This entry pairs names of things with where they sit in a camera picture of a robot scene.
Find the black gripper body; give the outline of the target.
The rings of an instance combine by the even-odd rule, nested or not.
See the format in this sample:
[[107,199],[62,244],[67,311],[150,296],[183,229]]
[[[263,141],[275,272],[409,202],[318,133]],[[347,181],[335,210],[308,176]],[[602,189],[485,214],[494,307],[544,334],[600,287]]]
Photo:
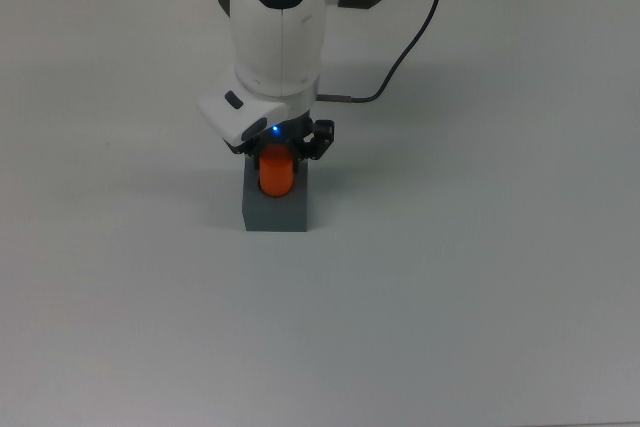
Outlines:
[[267,144],[283,144],[293,148],[303,148],[306,138],[312,134],[313,121],[308,116],[301,116],[267,127],[254,140],[256,147]]

